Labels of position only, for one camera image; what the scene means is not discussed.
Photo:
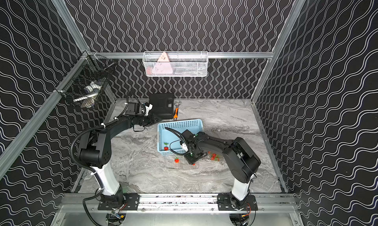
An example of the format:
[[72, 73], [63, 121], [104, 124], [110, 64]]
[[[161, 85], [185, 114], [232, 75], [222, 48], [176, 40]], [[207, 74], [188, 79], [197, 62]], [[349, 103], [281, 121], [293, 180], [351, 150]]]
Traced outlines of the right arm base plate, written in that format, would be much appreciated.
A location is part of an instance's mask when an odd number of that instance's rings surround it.
[[257, 200], [252, 194], [243, 200], [238, 200], [231, 193], [218, 194], [216, 203], [219, 211], [258, 211]]

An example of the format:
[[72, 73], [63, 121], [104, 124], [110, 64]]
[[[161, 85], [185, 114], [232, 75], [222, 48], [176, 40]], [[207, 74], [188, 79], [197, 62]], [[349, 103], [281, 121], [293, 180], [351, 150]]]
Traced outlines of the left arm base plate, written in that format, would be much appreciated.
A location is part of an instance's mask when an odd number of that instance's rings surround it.
[[111, 209], [123, 209], [123, 210], [137, 210], [139, 205], [140, 195], [137, 193], [114, 196], [102, 195], [98, 210], [110, 211]]

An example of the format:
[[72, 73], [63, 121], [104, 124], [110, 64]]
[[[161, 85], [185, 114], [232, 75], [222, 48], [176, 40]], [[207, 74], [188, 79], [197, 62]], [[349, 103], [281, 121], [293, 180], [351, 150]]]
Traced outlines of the light blue plastic basket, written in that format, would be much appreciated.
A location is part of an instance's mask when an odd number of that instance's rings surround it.
[[167, 130], [170, 128], [183, 133], [189, 130], [193, 134], [203, 131], [203, 122], [201, 119], [190, 119], [182, 121], [162, 122], [157, 125], [157, 151], [161, 155], [173, 154], [170, 150], [164, 151], [164, 143], [168, 143], [168, 147], [177, 153], [185, 153], [181, 148], [180, 138]]

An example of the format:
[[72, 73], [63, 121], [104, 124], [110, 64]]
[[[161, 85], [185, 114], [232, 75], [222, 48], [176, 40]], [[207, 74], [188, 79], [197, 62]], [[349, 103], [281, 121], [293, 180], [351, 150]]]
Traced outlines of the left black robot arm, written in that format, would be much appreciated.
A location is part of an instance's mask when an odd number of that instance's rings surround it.
[[127, 99], [119, 115], [108, 123], [84, 130], [74, 139], [69, 150], [70, 156], [78, 166], [94, 175], [99, 184], [99, 193], [95, 197], [100, 197], [100, 201], [111, 202], [116, 207], [125, 202], [122, 186], [109, 164], [112, 156], [111, 140], [128, 129], [136, 132], [135, 126], [146, 128], [159, 121], [161, 119], [153, 99], [145, 103], [138, 98], [135, 102]]

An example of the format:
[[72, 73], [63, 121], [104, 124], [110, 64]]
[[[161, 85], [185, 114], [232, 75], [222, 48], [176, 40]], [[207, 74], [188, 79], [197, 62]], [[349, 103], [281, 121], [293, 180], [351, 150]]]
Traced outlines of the clear plastic clamshell container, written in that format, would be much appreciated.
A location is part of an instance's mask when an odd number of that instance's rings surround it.
[[225, 168], [226, 162], [223, 156], [214, 152], [203, 154], [192, 166], [204, 168]]

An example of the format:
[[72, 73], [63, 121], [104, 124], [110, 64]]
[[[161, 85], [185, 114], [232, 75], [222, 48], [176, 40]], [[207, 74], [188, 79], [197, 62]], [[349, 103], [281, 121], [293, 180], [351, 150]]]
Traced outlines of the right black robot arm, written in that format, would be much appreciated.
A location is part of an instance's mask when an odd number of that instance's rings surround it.
[[179, 138], [181, 146], [186, 151], [181, 155], [190, 165], [204, 158], [208, 152], [223, 156], [234, 177], [231, 200], [239, 205], [246, 201], [251, 181], [261, 165], [261, 160], [243, 138], [221, 139], [205, 132], [193, 134], [189, 130], [182, 133], [172, 128], [166, 130]]

